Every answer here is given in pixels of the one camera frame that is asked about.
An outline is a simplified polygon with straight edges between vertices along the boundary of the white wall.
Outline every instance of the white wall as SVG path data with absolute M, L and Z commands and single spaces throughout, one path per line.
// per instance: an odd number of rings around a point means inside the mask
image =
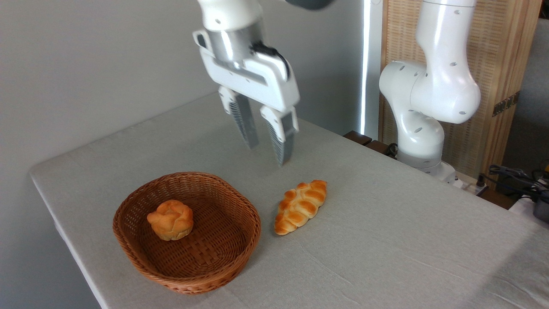
M 362 2 L 308 12 L 262 1 L 292 63 L 299 116 L 358 129 Z M 0 307 L 97 308 L 28 171 L 211 93 L 191 32 L 195 0 L 0 4 Z

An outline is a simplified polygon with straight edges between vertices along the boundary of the bread loaf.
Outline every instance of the bread loaf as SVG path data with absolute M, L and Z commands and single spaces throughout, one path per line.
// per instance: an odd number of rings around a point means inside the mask
M 177 200 L 169 200 L 147 215 L 153 231 L 163 240 L 178 240 L 193 229 L 193 211 Z
M 286 235 L 314 217 L 326 199 L 326 185 L 326 181 L 313 180 L 309 184 L 300 183 L 296 189 L 284 193 L 274 219 L 274 232 Z

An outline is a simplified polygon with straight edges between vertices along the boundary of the wooden block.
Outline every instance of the wooden block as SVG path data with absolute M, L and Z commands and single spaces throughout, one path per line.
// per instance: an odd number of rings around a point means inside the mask
M 371 141 L 370 143 L 368 143 L 368 145 L 366 145 L 366 147 L 372 149 L 372 150 L 375 150 L 379 153 L 382 153 L 382 154 L 386 154 L 387 153 L 387 150 L 389 149 L 389 146 L 380 142 L 380 141 Z
M 344 138 L 349 139 L 353 142 L 357 142 L 360 145 L 366 145 L 372 141 L 372 139 L 366 135 L 362 135 L 357 131 L 350 131 L 349 133 L 343 135 Z

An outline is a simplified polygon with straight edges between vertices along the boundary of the round bread roll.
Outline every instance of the round bread roll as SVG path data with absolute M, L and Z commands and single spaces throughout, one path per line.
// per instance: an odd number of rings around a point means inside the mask
M 147 221 L 161 239 L 178 240 L 193 229 L 193 211 L 180 201 L 169 200 L 148 214 Z

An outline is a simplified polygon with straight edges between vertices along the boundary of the metal hinge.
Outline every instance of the metal hinge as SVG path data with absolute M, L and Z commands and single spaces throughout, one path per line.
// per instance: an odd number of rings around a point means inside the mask
M 506 109 L 517 104 L 519 94 L 520 94 L 520 91 L 517 91 L 517 93 L 501 101 L 500 103 L 494 105 L 494 112 L 492 112 L 492 117 L 502 113 Z

